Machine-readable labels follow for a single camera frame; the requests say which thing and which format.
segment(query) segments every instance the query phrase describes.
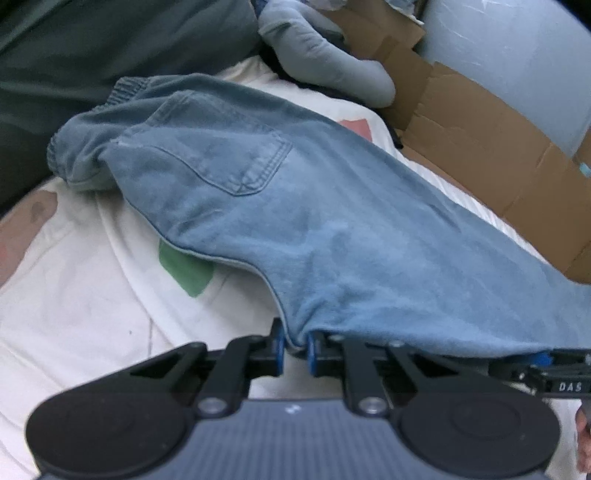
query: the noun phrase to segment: blue fabric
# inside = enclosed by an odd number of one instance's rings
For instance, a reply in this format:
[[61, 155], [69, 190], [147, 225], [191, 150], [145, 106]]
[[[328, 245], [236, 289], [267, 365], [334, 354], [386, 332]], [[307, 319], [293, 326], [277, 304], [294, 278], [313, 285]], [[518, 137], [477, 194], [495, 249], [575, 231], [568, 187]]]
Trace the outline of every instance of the blue fabric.
[[362, 137], [248, 87], [122, 79], [48, 160], [75, 189], [117, 184], [178, 249], [259, 272], [299, 346], [316, 329], [456, 356], [591, 346], [591, 287]]

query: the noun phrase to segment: cardboard box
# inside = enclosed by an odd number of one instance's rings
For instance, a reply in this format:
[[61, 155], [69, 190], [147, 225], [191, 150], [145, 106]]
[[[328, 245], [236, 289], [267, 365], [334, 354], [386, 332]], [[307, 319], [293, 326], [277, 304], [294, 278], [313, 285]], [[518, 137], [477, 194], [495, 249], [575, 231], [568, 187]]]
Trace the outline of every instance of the cardboard box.
[[585, 163], [591, 167], [591, 128], [587, 131], [587, 135], [577, 153], [574, 154], [574, 160], [577, 163]]
[[[355, 56], [394, 80], [381, 114], [402, 131], [403, 153], [491, 208], [568, 278], [591, 283], [591, 179], [579, 166], [491, 92], [413, 52], [423, 29], [384, 0], [324, 13]], [[576, 160], [591, 167], [591, 133]]]

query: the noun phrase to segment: screw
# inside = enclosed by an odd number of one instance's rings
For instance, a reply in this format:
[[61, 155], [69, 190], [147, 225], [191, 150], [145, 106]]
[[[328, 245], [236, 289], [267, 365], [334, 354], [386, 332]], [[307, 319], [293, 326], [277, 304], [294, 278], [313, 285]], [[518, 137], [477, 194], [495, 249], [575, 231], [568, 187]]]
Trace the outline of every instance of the screw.
[[388, 409], [388, 404], [383, 398], [366, 397], [359, 402], [359, 409], [367, 415], [381, 415]]
[[219, 415], [223, 413], [227, 407], [228, 404], [225, 400], [216, 397], [204, 398], [197, 405], [197, 408], [201, 411], [201, 413], [208, 416]]

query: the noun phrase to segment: bed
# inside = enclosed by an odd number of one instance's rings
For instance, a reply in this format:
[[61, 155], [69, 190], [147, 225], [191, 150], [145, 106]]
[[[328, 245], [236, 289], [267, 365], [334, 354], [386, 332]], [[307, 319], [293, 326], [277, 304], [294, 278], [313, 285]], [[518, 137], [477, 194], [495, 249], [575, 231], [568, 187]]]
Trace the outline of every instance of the bed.
[[[218, 76], [340, 122], [543, 260], [488, 208], [406, 159], [369, 109], [280, 80], [257, 56]], [[27, 222], [29, 230], [15, 228]], [[0, 271], [2, 478], [29, 480], [37, 474], [24, 426], [45, 398], [191, 340], [223, 348], [236, 336], [265, 334], [277, 314], [261, 279], [173, 251], [117, 192], [74, 193], [62, 180], [52, 179], [2, 220], [0, 241], [9, 247], [17, 242], [26, 250], [22, 259], [4, 262]], [[302, 361], [288, 357], [285, 373], [280, 379], [255, 381], [251, 397], [340, 394], [338, 382], [310, 378]], [[551, 403], [562, 426], [548, 470], [554, 479], [584, 477], [575, 467], [579, 405]]]

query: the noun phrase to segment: gray fabric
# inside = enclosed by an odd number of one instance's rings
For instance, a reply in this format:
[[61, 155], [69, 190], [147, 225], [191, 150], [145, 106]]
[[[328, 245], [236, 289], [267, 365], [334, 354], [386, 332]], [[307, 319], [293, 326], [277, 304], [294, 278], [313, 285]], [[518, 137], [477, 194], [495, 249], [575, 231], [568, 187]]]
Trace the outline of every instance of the gray fabric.
[[248, 0], [25, 0], [0, 23], [0, 205], [49, 174], [46, 146], [127, 75], [217, 73], [256, 53]]
[[313, 8], [296, 0], [270, 2], [259, 16], [259, 33], [296, 80], [336, 89], [370, 108], [394, 101], [394, 83], [384, 67], [337, 48], [341, 30]]

